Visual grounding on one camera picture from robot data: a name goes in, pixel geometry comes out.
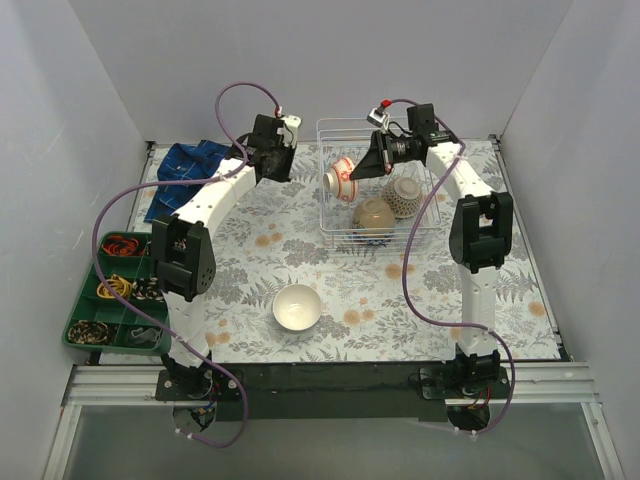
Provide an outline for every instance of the blue towel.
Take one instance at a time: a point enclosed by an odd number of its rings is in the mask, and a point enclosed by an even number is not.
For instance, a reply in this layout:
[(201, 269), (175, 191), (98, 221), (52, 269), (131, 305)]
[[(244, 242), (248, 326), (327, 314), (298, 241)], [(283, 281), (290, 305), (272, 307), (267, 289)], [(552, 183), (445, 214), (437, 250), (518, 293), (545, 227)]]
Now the blue towel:
[[(158, 168), (158, 180), (196, 180), (209, 178), (218, 170), (229, 147), (202, 140), (197, 147), (174, 144)], [(191, 200), (202, 185), (158, 187), (144, 221), (151, 223), (159, 215), (171, 215)]]

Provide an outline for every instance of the floral tablecloth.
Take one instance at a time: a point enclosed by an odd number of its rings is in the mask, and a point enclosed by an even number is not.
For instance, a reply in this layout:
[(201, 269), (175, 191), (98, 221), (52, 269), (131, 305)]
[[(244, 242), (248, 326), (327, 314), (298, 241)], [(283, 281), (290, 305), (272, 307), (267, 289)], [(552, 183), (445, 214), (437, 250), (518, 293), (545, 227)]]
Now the floral tablecloth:
[[(467, 159), (496, 190), (504, 190), (488, 141), (470, 141)], [(167, 149), (158, 149), (147, 180), (156, 179)], [(384, 248), (325, 248), (319, 227), (317, 147), (298, 146), (293, 181), (263, 180), (247, 193), (214, 238), (217, 273), (206, 296), (207, 341), (218, 362), (333, 362), (448, 360), (460, 332), (430, 326), (405, 305), (403, 255)], [(134, 229), (143, 223), (154, 189), (142, 194)], [(437, 195), (441, 225), (428, 233), (409, 265), (414, 303), (430, 318), (460, 319), (458, 267), (448, 236), (454, 204)], [(526, 246), (514, 223), (513, 248), (497, 285), (496, 331), (516, 358), (559, 358)], [(308, 332), (283, 331), (271, 313), (276, 293), (290, 283), (314, 288), (323, 314)], [(148, 363), (157, 358), (105, 354), (102, 364)]]

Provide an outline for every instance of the white wall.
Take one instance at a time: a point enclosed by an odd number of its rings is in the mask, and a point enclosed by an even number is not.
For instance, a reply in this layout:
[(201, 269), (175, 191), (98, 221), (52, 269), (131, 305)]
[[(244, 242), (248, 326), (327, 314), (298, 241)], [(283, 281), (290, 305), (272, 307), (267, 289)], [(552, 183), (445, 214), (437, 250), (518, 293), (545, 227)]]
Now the white wall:
[(577, 0), (504, 134), (507, 168), (569, 351), (593, 368), (640, 478), (640, 3)]
[[(143, 137), (223, 137), (225, 84), (253, 80), (301, 115), (363, 117), (385, 96), (432, 101), (467, 137), (501, 133), (571, 0), (70, 0)], [(259, 93), (224, 102), (238, 134)]]
[[(40, 478), (93, 219), (144, 142), (66, 0), (0, 3), (0, 478)], [(108, 226), (125, 225), (123, 202)]]

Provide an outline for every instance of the white wire rack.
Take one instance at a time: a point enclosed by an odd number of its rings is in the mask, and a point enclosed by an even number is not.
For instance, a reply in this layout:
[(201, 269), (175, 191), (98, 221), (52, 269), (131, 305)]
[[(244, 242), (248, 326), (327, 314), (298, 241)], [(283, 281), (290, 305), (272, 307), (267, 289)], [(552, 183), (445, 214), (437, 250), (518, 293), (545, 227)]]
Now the white wire rack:
[[(406, 128), (406, 117), (393, 118)], [(331, 165), (343, 156), (350, 157), (358, 163), (369, 150), (371, 133), (375, 128), (365, 119), (360, 118), (323, 118), (317, 122), (318, 152), (320, 179)], [(338, 250), (349, 246), (384, 246), (385, 250), (403, 250), (415, 217), (396, 219), (396, 226), (391, 233), (388, 230), (378, 232), (378, 229), (354, 230), (353, 212), (364, 199), (380, 196), (384, 186), (397, 177), (411, 177), (422, 186), (424, 197), (433, 188), (434, 181), (431, 172), (420, 162), (401, 163), (394, 167), (390, 175), (360, 180), (359, 192), (355, 201), (346, 203), (338, 200), (324, 189), (320, 181), (320, 230), (327, 248)], [(415, 242), (424, 239), (429, 230), (440, 225), (440, 209), (438, 202), (432, 202), (424, 217), (420, 221)]]

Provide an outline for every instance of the orange and white cup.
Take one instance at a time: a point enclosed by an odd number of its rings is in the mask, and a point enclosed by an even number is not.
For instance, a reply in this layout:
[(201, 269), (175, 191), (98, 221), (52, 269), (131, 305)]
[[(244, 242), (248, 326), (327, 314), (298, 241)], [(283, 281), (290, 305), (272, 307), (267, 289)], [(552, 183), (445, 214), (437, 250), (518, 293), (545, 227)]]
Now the orange and white cup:
[(350, 180), (349, 175), (354, 168), (356, 165), (349, 157), (342, 157), (331, 165), (322, 178), (325, 192), (345, 202), (353, 202), (358, 194), (358, 182)]

